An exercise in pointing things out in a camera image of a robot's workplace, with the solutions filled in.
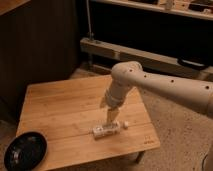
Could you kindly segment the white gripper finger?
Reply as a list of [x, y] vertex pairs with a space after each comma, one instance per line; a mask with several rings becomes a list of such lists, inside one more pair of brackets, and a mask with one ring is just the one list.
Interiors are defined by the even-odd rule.
[[107, 124], [111, 124], [119, 114], [118, 108], [109, 108], [107, 110]]

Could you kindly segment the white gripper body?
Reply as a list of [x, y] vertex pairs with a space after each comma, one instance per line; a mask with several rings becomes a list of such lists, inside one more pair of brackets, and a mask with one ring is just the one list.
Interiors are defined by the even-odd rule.
[[107, 89], [100, 101], [100, 107], [108, 107], [110, 109], [119, 108], [124, 103], [124, 96], [119, 93], [114, 93]]

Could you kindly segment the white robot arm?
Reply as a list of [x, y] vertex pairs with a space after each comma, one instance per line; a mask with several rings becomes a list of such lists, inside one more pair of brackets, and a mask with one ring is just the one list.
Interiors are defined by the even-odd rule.
[[107, 124], [115, 121], [133, 87], [152, 91], [213, 119], [213, 82], [145, 72], [136, 61], [115, 64], [111, 79], [104, 97], [108, 106]]

